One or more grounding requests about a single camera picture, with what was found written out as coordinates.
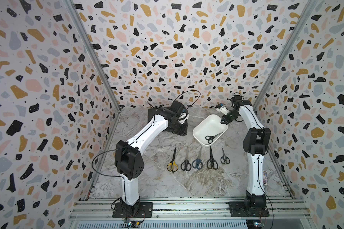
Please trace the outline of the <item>white plastic storage box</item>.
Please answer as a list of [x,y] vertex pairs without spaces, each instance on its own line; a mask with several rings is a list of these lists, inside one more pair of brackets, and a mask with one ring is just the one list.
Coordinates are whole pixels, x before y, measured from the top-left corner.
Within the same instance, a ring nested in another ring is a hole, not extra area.
[[208,144],[208,142],[205,139],[205,136],[215,135],[221,132],[224,134],[228,130],[228,125],[221,124],[220,121],[221,117],[215,114],[211,114],[206,119],[204,119],[198,126],[196,126],[193,129],[193,136],[196,139],[196,141],[203,147],[208,147],[212,145]]

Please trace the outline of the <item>small black thin scissors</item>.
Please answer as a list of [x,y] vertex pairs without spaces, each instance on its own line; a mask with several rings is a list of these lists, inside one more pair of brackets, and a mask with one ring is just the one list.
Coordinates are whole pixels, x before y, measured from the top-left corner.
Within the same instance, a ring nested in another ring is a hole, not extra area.
[[230,164],[229,157],[225,154],[224,149],[222,149],[222,156],[220,158],[222,164]]

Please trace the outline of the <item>long all-black scissors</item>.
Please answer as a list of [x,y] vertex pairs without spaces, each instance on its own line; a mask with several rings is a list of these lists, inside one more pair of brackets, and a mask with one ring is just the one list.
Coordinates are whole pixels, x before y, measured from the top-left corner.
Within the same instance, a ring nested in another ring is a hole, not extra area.
[[211,146],[209,147],[209,152],[210,152],[210,158],[207,160],[207,163],[206,163],[207,169],[217,170],[218,169],[218,163],[213,157],[213,151],[212,151]]

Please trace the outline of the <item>black handled steel scissors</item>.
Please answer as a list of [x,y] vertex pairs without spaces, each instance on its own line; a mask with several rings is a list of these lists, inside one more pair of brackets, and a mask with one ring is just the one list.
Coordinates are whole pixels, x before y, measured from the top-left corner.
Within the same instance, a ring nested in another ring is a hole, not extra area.
[[190,171],[192,168],[191,163],[189,162],[189,148],[187,148],[185,159],[181,164],[181,170],[182,171]]

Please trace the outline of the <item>yellow handled scissors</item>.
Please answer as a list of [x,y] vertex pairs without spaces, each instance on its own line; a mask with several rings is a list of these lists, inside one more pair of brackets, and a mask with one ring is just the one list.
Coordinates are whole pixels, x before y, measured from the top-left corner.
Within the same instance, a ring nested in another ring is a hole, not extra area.
[[175,162],[175,158],[176,158],[176,148],[174,148],[174,153],[173,153],[172,160],[167,165],[167,170],[169,172],[172,172],[172,173],[175,173],[178,170],[178,166],[177,166],[177,164]]

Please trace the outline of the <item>blue handled scissors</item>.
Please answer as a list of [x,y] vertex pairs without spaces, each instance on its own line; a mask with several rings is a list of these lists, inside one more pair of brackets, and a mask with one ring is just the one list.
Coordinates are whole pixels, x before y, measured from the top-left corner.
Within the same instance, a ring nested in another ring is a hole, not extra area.
[[197,155],[197,158],[192,163],[192,167],[194,169],[200,170],[203,168],[203,162],[201,160],[201,153],[202,153],[202,148],[200,148],[198,155]]

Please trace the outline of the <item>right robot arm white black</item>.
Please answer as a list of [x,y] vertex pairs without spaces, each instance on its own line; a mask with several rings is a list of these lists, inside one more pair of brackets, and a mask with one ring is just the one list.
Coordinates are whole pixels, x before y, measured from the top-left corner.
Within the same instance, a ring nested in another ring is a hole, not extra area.
[[224,104],[217,105],[216,109],[223,113],[221,124],[228,125],[238,117],[242,117],[247,127],[243,149],[248,158],[249,181],[243,209],[251,214],[253,211],[266,208],[266,194],[263,188],[263,160],[269,149],[271,131],[259,121],[249,100],[235,95],[231,101],[232,110],[228,110]]

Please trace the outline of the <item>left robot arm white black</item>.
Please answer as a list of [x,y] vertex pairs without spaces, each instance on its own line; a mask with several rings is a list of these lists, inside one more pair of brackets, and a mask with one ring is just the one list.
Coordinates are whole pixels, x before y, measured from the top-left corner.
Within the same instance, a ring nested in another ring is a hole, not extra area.
[[142,155],[149,144],[163,131],[187,135],[188,117],[188,108],[178,101],[173,101],[170,107],[150,108],[147,125],[129,140],[116,144],[115,166],[123,178],[122,204],[139,205],[138,177],[144,169]]

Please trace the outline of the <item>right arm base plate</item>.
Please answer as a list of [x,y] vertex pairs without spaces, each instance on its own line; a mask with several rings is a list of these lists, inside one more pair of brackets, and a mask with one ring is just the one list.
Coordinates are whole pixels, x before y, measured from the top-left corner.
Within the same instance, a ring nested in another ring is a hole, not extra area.
[[260,217],[269,216],[267,207],[247,207],[243,201],[228,203],[231,217]]

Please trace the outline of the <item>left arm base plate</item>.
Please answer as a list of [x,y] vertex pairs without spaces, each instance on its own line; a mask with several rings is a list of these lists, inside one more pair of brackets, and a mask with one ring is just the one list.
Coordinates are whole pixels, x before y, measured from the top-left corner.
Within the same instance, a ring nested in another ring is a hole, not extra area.
[[112,217],[120,218],[151,218],[153,214],[152,202],[136,202],[133,206],[123,201],[115,205]]

